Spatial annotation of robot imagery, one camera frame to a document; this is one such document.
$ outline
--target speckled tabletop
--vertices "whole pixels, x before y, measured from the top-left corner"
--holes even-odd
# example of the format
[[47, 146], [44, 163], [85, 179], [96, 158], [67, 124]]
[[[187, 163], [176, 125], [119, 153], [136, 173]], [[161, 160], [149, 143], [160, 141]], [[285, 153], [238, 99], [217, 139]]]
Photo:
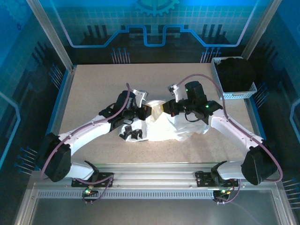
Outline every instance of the speckled tabletop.
[[[60, 133], [72, 130], [98, 115], [114, 103], [126, 90], [128, 82], [133, 89], [149, 92], [148, 100], [172, 98], [167, 87], [190, 74], [201, 73], [211, 77], [209, 63], [178, 64], [121, 64], [77, 66]], [[208, 100], [218, 100], [213, 84], [199, 80]], [[227, 112], [245, 128], [252, 130], [243, 99], [227, 100]], [[242, 160], [238, 148], [218, 131], [211, 128], [204, 135], [194, 134], [183, 142], [125, 142], [118, 130], [96, 138], [74, 154], [92, 163], [177, 163], [220, 162]]]

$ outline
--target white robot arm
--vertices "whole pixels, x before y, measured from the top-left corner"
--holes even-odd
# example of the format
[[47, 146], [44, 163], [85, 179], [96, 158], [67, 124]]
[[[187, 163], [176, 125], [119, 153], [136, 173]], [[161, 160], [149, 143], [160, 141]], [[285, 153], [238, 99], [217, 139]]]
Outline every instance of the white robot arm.
[[203, 120], [221, 132], [242, 151], [245, 157], [244, 161], [224, 161], [212, 168], [211, 176], [217, 184], [224, 183], [229, 179], [246, 179], [251, 184], [258, 185], [277, 171], [274, 159], [263, 149], [268, 148], [263, 138], [251, 133], [230, 118], [220, 104], [208, 101], [202, 85], [198, 81], [185, 85], [187, 99], [181, 98], [182, 94], [177, 85], [170, 85], [168, 89], [175, 95], [175, 99], [163, 105], [165, 113], [171, 116], [179, 113], [194, 113], [198, 120]]
[[124, 121], [134, 118], [145, 120], [150, 116], [151, 107], [142, 104], [147, 95], [145, 91], [123, 91], [112, 108], [112, 105], [108, 106], [90, 122], [58, 136], [47, 134], [37, 152], [37, 166], [53, 182], [63, 178], [95, 182], [95, 174], [99, 172], [97, 168], [88, 161], [73, 160], [72, 156], [85, 144], [123, 125]]
[[[258, 185], [276, 172], [277, 166], [261, 148], [261, 144], [266, 146], [261, 137], [252, 134], [226, 115], [222, 106], [217, 102], [208, 101], [199, 82], [189, 82], [185, 88], [187, 99], [182, 99], [178, 87], [176, 85], [169, 86], [170, 92], [176, 98], [163, 105], [164, 112], [171, 116], [176, 116], [179, 113], [194, 113], [198, 120], [210, 124], [212, 128], [217, 129], [239, 146], [245, 157], [244, 161], [224, 161], [213, 167], [211, 176], [216, 185], [229, 179], [247, 179], [250, 183]], [[132, 120], [133, 118], [145, 120], [151, 115], [151, 108], [142, 104], [148, 94], [147, 92], [131, 91], [126, 103], [127, 94], [127, 91], [123, 91], [117, 102], [113, 104], [113, 108], [109, 106], [102, 110], [89, 123], [59, 136], [53, 133], [48, 134], [37, 153], [37, 166], [41, 169], [46, 168], [45, 174], [53, 182], [63, 178], [79, 178], [95, 182], [97, 179], [95, 173], [99, 172], [97, 168], [90, 162], [72, 160], [71, 157], [82, 146], [121, 126], [125, 120]], [[126, 107], [116, 115], [116, 112], [120, 111], [121, 105], [126, 105]]]

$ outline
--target crumpled white fabric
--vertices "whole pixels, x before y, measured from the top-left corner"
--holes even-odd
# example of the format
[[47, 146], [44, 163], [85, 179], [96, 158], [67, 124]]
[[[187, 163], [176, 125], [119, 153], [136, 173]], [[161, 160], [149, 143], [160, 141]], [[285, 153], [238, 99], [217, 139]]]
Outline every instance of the crumpled white fabric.
[[[130, 125], [132, 130], [141, 129], [142, 138], [137, 139], [131, 138], [131, 135], [127, 137], [127, 142], [138, 142], [138, 141], [152, 141], [159, 142], [165, 140], [177, 140], [184, 141], [192, 136], [194, 133], [205, 134], [209, 130], [209, 126], [202, 120], [198, 122], [188, 122], [184, 113], [180, 113], [175, 117], [171, 117], [169, 114], [163, 112], [162, 104], [165, 101], [152, 100], [146, 102], [146, 105], [152, 107], [152, 114], [145, 121], [134, 119], [134, 122]], [[196, 120], [193, 114], [188, 115], [189, 120]], [[119, 129], [119, 135], [124, 134], [124, 124]]]

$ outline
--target black cloth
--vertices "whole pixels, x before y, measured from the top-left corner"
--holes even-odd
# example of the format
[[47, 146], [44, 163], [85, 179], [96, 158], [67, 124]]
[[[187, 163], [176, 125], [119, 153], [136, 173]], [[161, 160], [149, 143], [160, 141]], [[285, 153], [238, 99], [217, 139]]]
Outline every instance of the black cloth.
[[256, 77], [245, 59], [228, 58], [215, 66], [224, 92], [248, 91]]

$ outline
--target black bracket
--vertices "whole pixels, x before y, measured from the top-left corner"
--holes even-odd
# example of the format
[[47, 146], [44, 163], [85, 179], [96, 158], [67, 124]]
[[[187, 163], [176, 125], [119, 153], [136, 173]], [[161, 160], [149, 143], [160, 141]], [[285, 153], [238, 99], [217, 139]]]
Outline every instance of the black bracket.
[[123, 138], [124, 140], [126, 140], [129, 136], [131, 135], [131, 139], [138, 139], [139, 138], [143, 138], [143, 132], [141, 129], [136, 129], [136, 130], [132, 130], [132, 127], [126, 126], [125, 127], [125, 131], [123, 134], [120, 134], [119, 136], [121, 138]]
[[221, 191], [214, 191], [213, 195], [214, 195], [213, 201], [217, 203], [226, 202], [229, 199], [229, 194], [224, 194]]
[[238, 187], [239, 183], [237, 180], [226, 180], [226, 182], [222, 184], [217, 184], [215, 179], [211, 176], [210, 172], [197, 171], [195, 172], [196, 182], [198, 188], [203, 187], [218, 187], [218, 188], [231, 188], [233, 185]]
[[[103, 180], [104, 178], [109, 177], [111, 175], [113, 175], [112, 172], [100, 172], [98, 174], [97, 180]], [[107, 186], [109, 180], [110, 179], [107, 179], [106, 181], [103, 181], [103, 182], [101, 182], [99, 184], [95, 184], [93, 186], [95, 188], [105, 188]], [[83, 184], [80, 181], [73, 179], [71, 186], [74, 187], [74, 188], [87, 188], [89, 186], [89, 184]], [[112, 186], [113, 186], [113, 179], [112, 179], [112, 181], [111, 181], [111, 183], [110, 183], [110, 185], [108, 187], [111, 188]]]

